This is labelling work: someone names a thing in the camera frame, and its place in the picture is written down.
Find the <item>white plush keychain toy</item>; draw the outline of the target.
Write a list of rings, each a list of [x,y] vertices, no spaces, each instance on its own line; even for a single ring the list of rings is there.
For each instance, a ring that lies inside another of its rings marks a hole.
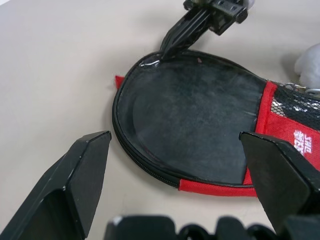
[[[283,68],[293,83],[288,88],[320,98],[320,43],[302,53],[289,53],[282,59]]]

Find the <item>red black paddle case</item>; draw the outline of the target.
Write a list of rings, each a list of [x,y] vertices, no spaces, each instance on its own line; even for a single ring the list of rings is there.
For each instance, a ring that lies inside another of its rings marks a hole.
[[[180,191],[224,197],[254,197],[256,195],[246,159],[244,179],[241,184],[203,181],[167,170],[160,163],[153,163],[147,153],[141,152],[133,144],[135,136],[132,118],[134,96],[130,88],[135,77],[149,70],[193,66],[207,66],[210,69],[232,68],[265,80],[266,85],[260,98],[255,128],[252,131],[242,132],[254,132],[285,140],[320,171],[320,99],[259,77],[229,59],[194,50],[186,50],[169,60],[161,60],[159,52],[148,54],[135,63],[126,76],[115,77],[117,92],[112,105],[113,129],[123,150],[141,169],[155,179]]]

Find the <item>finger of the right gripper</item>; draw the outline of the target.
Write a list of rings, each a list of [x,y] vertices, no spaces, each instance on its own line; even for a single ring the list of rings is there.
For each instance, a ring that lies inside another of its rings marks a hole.
[[[201,12],[189,11],[165,35],[160,45],[161,60],[166,61],[188,49],[201,36]]]
[[[210,27],[210,15],[183,17],[167,33],[167,56],[173,57],[192,46]]]

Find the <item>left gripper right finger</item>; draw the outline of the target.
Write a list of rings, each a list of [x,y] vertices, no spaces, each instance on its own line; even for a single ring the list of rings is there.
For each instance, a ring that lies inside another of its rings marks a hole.
[[[320,171],[289,142],[241,132],[257,197],[279,237],[320,237]]]

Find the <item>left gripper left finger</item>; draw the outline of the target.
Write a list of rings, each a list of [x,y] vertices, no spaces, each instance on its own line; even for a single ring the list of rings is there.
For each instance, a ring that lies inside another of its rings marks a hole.
[[[0,240],[85,240],[102,193],[110,131],[84,135],[39,179]]]

